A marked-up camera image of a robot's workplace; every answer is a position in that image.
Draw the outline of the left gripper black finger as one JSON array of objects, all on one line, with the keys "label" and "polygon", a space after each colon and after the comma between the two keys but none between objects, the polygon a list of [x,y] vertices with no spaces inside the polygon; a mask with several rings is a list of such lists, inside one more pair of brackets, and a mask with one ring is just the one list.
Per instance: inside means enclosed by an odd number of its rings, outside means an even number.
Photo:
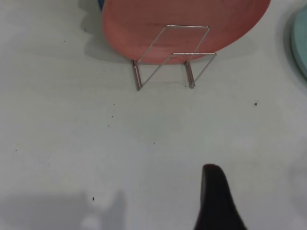
[{"label": "left gripper black finger", "polygon": [[245,230],[235,206],[226,175],[215,164],[202,168],[200,211],[196,230]]}]

